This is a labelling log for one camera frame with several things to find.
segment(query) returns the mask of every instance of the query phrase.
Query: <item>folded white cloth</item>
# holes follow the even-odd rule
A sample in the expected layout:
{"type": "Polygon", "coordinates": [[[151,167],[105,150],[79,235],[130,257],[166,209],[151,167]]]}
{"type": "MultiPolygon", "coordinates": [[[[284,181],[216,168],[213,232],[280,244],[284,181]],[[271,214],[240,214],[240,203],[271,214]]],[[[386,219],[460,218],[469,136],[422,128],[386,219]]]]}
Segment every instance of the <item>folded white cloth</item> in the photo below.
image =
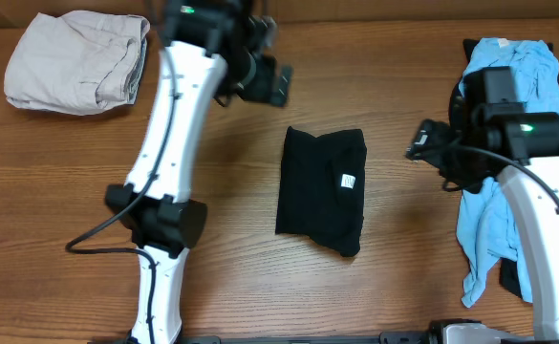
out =
{"type": "Polygon", "coordinates": [[[5,72],[8,102],[23,109],[93,115],[133,103],[145,58],[147,19],[72,11],[39,13],[5,72]]]}

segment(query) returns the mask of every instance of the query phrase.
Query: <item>light blue garment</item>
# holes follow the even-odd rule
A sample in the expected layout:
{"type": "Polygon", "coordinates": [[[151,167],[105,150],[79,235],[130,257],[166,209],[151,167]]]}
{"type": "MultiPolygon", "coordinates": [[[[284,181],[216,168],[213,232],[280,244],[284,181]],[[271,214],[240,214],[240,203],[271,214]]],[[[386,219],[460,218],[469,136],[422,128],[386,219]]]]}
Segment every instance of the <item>light blue garment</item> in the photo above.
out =
{"type": "MultiPolygon", "coordinates": [[[[508,41],[484,38],[472,53],[463,72],[468,75],[484,67],[510,66],[517,99],[527,113],[559,114],[559,62],[543,41],[508,41]]],[[[463,91],[463,80],[460,83],[463,91]]],[[[521,294],[532,302],[531,285],[510,206],[500,185],[492,178],[484,181],[479,194],[464,191],[458,218],[458,241],[470,261],[470,273],[463,280],[463,304],[470,308],[485,289],[487,273],[500,258],[517,262],[521,294]]]]}

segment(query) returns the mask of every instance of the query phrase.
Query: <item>wooden table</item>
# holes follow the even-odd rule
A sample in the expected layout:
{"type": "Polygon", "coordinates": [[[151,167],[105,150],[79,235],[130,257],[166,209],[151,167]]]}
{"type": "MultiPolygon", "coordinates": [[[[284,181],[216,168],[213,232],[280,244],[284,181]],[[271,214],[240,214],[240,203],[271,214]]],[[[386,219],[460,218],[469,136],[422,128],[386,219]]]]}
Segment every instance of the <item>wooden table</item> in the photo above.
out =
{"type": "MultiPolygon", "coordinates": [[[[66,242],[110,213],[105,186],[122,183],[140,150],[156,93],[152,44],[139,99],[87,118],[12,108],[5,67],[23,31],[0,31],[0,343],[82,343],[124,335],[137,311],[135,257],[66,254],[66,242]]],[[[455,236],[459,193],[403,158],[424,118],[447,119],[465,68],[462,39],[555,43],[559,19],[283,26],[276,55],[295,69],[290,106],[213,105],[193,198],[208,223],[186,269],[185,335],[377,334],[475,318],[531,333],[529,304],[498,271],[472,309],[461,302],[468,264],[455,236]],[[366,205],[354,259],[306,237],[274,235],[279,162],[288,126],[314,135],[362,128],[366,205]]],[[[89,245],[129,244],[112,226],[89,245]]]]}

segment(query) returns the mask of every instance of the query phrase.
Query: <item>black cloth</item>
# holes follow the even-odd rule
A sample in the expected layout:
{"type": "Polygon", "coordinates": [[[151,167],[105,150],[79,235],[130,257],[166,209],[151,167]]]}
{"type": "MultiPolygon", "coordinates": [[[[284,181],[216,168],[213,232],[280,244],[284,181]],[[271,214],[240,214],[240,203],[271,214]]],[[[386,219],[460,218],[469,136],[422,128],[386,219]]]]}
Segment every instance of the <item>black cloth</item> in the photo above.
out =
{"type": "MultiPolygon", "coordinates": [[[[475,39],[465,39],[463,41],[463,50],[466,54],[466,58],[468,62],[470,62],[470,57],[472,56],[472,52],[474,48],[479,44],[479,40],[475,39]]],[[[553,52],[553,44],[547,43],[548,49],[553,52]]],[[[460,93],[460,89],[458,86],[460,82],[453,89],[453,93],[451,95],[451,99],[449,101],[449,122],[451,127],[456,130],[462,130],[464,123],[464,104],[462,100],[462,94],[460,93]]],[[[480,185],[475,185],[472,192],[478,192],[476,188],[480,189],[480,185]]],[[[519,298],[522,298],[521,294],[521,286],[519,284],[519,275],[517,273],[517,263],[511,261],[510,259],[503,258],[502,263],[500,265],[500,285],[503,286],[506,290],[510,291],[511,293],[517,295],[519,298]]]]}
{"type": "Polygon", "coordinates": [[[288,128],[275,234],[308,235],[344,257],[355,256],[364,220],[365,162],[359,129],[315,138],[288,128]],[[353,188],[345,186],[350,176],[353,188]]]}

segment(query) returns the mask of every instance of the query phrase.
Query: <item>white tag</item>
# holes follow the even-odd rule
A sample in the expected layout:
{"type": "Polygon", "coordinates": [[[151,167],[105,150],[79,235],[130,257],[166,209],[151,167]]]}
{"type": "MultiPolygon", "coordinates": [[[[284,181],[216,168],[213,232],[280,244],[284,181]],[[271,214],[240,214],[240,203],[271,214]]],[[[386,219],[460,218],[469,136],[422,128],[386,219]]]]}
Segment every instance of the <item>white tag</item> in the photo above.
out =
{"type": "Polygon", "coordinates": [[[354,188],[355,177],[350,175],[343,175],[343,180],[340,182],[341,187],[354,188]]]}
{"type": "Polygon", "coordinates": [[[500,48],[507,47],[510,45],[510,41],[506,38],[498,38],[498,45],[500,48]]]}

